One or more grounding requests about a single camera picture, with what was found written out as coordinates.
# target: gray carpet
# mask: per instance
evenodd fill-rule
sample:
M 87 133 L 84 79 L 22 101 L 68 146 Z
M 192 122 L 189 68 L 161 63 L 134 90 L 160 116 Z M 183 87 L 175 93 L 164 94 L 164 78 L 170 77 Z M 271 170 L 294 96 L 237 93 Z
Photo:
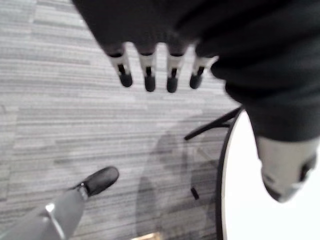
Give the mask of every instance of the gray carpet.
M 154 231 L 165 239 L 215 238 L 217 159 L 226 130 L 188 143 L 183 136 L 237 104 L 208 72 L 201 88 L 189 88 L 192 49 L 177 92 L 167 93 L 163 44 L 156 91 L 146 92 L 137 53 L 127 48 L 130 88 L 121 86 L 69 1 L 0 0 L 0 232 L 114 165 L 118 182 L 88 202 L 73 240 L 129 240 Z

